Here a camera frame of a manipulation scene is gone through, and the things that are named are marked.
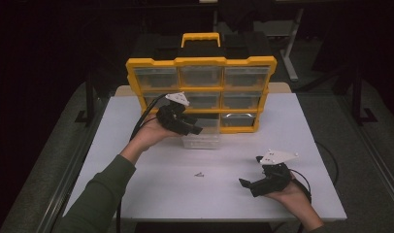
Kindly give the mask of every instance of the hand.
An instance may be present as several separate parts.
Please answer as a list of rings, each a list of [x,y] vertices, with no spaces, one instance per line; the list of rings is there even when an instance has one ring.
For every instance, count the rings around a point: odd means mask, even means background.
[[[149,147],[154,146],[165,138],[180,136],[180,134],[163,128],[155,115],[148,115],[142,128],[121,151],[120,155],[131,163],[136,164],[142,152],[148,150]]]
[[[284,190],[272,192],[265,196],[280,202],[287,211],[299,218],[307,231],[314,230],[324,224],[306,194],[293,182],[290,182]]]

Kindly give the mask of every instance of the yellow handle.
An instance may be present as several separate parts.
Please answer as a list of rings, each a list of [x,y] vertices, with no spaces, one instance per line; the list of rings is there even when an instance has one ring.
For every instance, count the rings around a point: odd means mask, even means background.
[[[184,33],[182,35],[181,47],[184,48],[185,41],[209,41],[217,40],[217,44],[220,47],[220,35],[216,32],[207,33]]]

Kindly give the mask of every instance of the transparent drawer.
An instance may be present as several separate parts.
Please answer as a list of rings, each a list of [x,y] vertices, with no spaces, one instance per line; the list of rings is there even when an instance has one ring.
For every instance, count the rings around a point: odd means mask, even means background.
[[[265,85],[269,69],[268,66],[225,67],[224,86],[225,88],[253,87],[261,89]]]
[[[219,86],[221,67],[218,66],[184,66],[180,67],[183,86]]]
[[[223,92],[223,109],[257,109],[260,91]]]
[[[252,126],[254,124],[255,117],[256,114],[221,114],[221,126]]]
[[[145,92],[143,93],[143,96],[145,98],[146,104],[149,106],[151,102],[160,96],[161,94],[165,94],[166,92]],[[158,109],[161,106],[168,105],[170,104],[170,101],[166,99],[165,97],[161,98],[158,100],[158,102],[155,104],[154,108]]]
[[[196,125],[203,128],[199,135],[188,134],[181,140],[187,149],[217,149],[220,146],[219,118],[214,115],[190,115],[197,118]]]
[[[185,92],[184,95],[190,102],[190,109],[219,108],[219,92]]]
[[[135,68],[142,89],[179,87],[176,68]]]

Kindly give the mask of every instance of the desk leg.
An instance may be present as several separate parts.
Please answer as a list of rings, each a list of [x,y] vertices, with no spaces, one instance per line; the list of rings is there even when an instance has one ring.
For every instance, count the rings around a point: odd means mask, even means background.
[[[296,40],[297,30],[299,29],[300,26],[300,21],[303,15],[303,11],[304,11],[303,8],[297,11],[297,16],[294,19],[293,25],[291,26],[287,47],[284,50],[280,51],[285,69],[287,70],[290,80],[292,82],[297,82],[299,80],[296,71],[294,70],[293,64],[291,63],[290,53],[291,53],[291,49],[293,48],[294,41]]]

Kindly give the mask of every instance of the table top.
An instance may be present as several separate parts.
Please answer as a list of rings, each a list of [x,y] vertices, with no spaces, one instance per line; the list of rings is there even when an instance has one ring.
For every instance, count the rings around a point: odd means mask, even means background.
[[[111,98],[66,212],[86,183],[126,145],[139,117],[137,97]],[[134,221],[295,219],[276,201],[254,198],[239,183],[239,178],[252,182],[264,178],[255,156],[271,149],[299,153],[286,165],[308,179],[312,204],[323,220],[346,219],[295,94],[269,94],[258,132],[222,134],[220,140],[218,150],[188,150],[181,138],[171,138],[144,152],[122,199],[121,217]]]

